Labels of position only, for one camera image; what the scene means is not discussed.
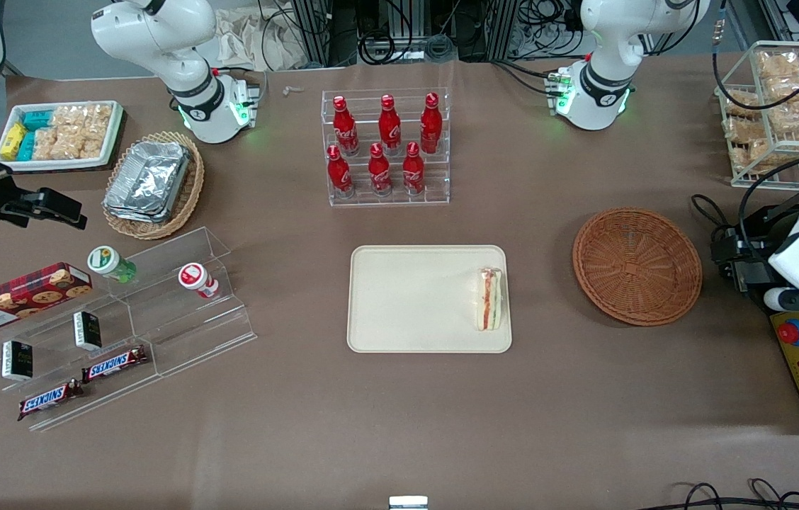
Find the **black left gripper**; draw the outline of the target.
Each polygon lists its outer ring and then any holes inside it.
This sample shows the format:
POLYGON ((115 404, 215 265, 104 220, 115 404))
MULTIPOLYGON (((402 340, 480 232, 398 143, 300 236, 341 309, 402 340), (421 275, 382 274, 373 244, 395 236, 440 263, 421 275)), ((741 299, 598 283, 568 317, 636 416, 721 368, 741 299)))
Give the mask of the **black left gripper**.
POLYGON ((776 206, 762 207, 746 217, 746 239, 724 237, 710 243, 710 260, 727 264, 734 288, 740 293, 764 293, 775 287, 793 288, 768 258, 785 242, 799 217, 799 205, 776 214, 776 206))

